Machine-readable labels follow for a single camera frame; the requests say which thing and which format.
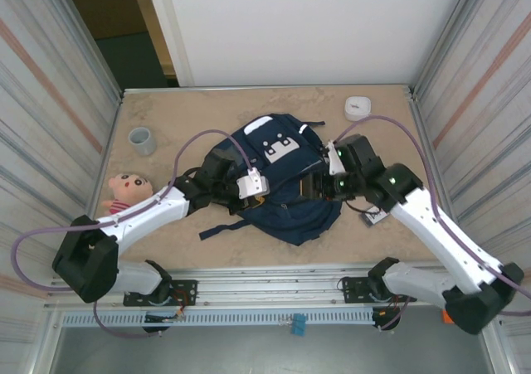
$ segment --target metal frame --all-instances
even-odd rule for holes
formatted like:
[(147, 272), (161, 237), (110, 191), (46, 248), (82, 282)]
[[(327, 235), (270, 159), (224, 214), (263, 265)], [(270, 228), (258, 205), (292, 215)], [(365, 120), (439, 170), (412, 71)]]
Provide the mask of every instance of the metal frame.
[[(212, 88), (162, 88), (162, 89), (133, 89), (125, 90), (124, 95), (138, 94), (143, 92), (178, 92), (187, 90), (246, 90), (264, 88), (304, 88), (311, 86), (331, 85), (280, 85), (280, 86), (242, 86), (242, 87), (212, 87)], [(404, 85), (404, 93), (410, 104), (412, 116), (417, 126), (422, 147), (425, 150), (428, 161), (434, 170), (436, 185), (440, 193), (441, 205), (452, 219), (455, 219), (451, 209), (450, 200), (441, 180), (433, 149), (427, 137), (424, 123), (419, 115), (417, 102), (412, 98), (411, 92)], [(119, 118), (120, 109), (114, 121), (110, 142), (102, 162), (101, 174), (96, 185), (95, 193), (90, 205), (89, 213), (94, 213), (98, 195), (103, 182), (103, 175), (109, 161), (110, 146), (114, 140), (115, 125)], [(413, 267), (429, 270), (437, 273), (446, 272), (438, 262), (414, 262)], [(220, 270), (181, 270), (170, 272), (174, 278), (196, 279), (199, 281), (199, 294), (197, 305), (189, 307), (190, 311), (216, 311), (223, 312), (245, 309), (325, 309), (334, 312), (335, 309), (345, 308), (343, 294), (337, 289), (339, 279), (344, 276), (364, 276), (373, 267), (371, 263), (353, 265), (291, 265), (282, 267), (254, 267), (235, 268)], [(54, 285), (64, 284), (60, 279), (54, 279)], [(99, 302), (99, 311), (103, 314), (113, 312), (120, 315), (124, 312), (143, 311), (140, 308), (125, 308), (122, 305), (121, 294), (105, 296)], [(360, 308), (373, 306), (385, 306), (386, 304), (360, 304)], [(36, 342), (32, 356), (28, 359), (30, 374), (47, 374), (51, 369), (51, 363), (55, 356), (57, 343), (61, 335), (61, 329), (65, 316), (71, 313), (86, 313), (92, 305), (83, 303), (75, 294), (50, 294), (45, 303), (46, 317), (41, 322), (39, 341)], [(144, 311), (164, 312), (168, 309), (149, 308)], [(509, 341), (500, 330), (497, 323), (490, 324), (482, 332), (485, 354), (490, 359), (493, 373), (517, 374), (518, 368), (514, 363)]]

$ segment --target plush doll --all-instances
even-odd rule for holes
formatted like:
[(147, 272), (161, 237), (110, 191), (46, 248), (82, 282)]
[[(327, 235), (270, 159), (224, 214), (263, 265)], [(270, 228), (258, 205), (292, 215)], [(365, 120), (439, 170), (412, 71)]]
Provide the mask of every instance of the plush doll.
[(106, 215), (112, 215), (134, 206), (153, 195), (151, 183), (143, 177), (134, 174), (121, 173), (109, 180), (109, 187), (114, 194), (114, 200), (106, 200), (101, 205), (108, 208)]

